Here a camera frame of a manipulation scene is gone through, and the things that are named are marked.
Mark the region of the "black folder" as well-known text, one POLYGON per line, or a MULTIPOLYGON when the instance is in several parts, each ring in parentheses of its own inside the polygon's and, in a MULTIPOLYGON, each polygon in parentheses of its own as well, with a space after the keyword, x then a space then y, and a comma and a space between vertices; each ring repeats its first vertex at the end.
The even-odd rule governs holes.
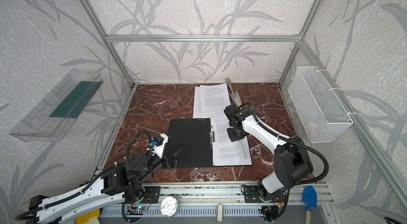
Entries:
POLYGON ((211 127, 210 118, 171 120, 164 153, 169 156, 185 147, 177 168, 215 167, 213 145, 210 144, 211 127))

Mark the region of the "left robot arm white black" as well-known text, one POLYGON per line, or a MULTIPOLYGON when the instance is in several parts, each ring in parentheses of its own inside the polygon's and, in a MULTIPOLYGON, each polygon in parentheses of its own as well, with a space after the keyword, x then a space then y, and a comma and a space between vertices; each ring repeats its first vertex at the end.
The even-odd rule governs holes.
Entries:
POLYGON ((102 171, 88 184, 62 195, 35 196, 29 210, 17 215, 16 221, 28 224, 66 224, 69 221, 114 203, 141 201, 146 191, 142 182, 160 166, 175 168, 184 148, 171 157, 165 155, 127 157, 102 171))

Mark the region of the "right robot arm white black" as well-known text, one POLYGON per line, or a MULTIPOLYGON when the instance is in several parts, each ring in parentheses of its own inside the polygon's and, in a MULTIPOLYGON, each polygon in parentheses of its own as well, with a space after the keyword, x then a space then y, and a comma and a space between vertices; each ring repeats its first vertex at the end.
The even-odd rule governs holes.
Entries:
POLYGON ((280 189, 291 189, 313 172, 308 151, 299 137, 290 138, 257 118, 251 110, 241 110, 232 104, 224 113, 230 127, 227 134, 232 142, 253 136, 274 155, 273 172, 259 182, 259 191, 264 195, 280 189))

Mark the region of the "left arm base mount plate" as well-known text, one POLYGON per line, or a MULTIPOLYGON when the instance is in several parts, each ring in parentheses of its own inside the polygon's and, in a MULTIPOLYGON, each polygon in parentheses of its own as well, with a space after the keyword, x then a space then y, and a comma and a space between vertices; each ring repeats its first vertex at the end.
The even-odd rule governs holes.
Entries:
POLYGON ((147 186, 144 187, 145 193, 142 198, 138 201, 141 204, 157 204, 160 197, 161 187, 160 186, 147 186))

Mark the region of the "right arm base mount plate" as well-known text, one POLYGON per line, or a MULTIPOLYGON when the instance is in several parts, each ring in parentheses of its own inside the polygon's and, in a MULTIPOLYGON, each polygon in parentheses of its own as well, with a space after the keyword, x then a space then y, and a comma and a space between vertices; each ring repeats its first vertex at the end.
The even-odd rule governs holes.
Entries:
POLYGON ((286 192, 277 190, 274 193, 268 193, 260 189, 257 185, 242 185, 241 192, 245 203, 277 203, 283 204, 286 199, 286 192))

